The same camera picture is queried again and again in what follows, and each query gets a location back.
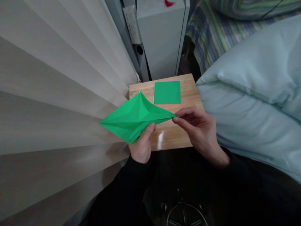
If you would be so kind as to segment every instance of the origami model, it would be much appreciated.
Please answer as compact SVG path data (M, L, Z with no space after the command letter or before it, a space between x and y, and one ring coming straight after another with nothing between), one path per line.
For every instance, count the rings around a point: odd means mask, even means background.
M159 124L174 117L175 114L153 105L139 92L100 124L128 144L132 144L149 124Z

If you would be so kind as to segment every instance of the pillow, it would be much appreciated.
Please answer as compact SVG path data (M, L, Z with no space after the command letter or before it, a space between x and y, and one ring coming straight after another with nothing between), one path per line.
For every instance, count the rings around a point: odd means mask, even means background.
M301 123L221 81L197 88L205 111L216 119L221 146L274 166L301 184Z
M211 0L213 8L240 20L259 20L301 8L300 0Z
M220 80L301 121L301 15L251 35L221 56L198 80Z

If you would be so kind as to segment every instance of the person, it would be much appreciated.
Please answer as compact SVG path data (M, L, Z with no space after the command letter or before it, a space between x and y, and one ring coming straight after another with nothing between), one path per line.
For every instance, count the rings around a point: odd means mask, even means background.
M273 178L240 160L217 142L216 121L197 108L183 108L173 118L200 155L215 169L232 210L227 225L300 225L301 202ZM151 123L131 145L127 163L97 197L88 225L153 225L142 203L151 162Z

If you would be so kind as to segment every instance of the green origami paper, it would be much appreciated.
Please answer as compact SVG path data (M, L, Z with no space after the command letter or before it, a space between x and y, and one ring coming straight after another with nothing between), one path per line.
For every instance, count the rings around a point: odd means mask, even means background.
M159 124L174 117L175 114L153 105L140 92L100 124L128 144L132 144L150 123Z
M154 104L180 104L180 81L156 82L154 88Z

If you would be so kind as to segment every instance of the white pleated curtain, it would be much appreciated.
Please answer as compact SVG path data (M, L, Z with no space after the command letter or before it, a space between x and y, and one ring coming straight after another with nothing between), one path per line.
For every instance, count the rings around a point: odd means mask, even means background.
M135 71L103 0L2 0L0 36L0 224L62 225L128 157L99 122Z

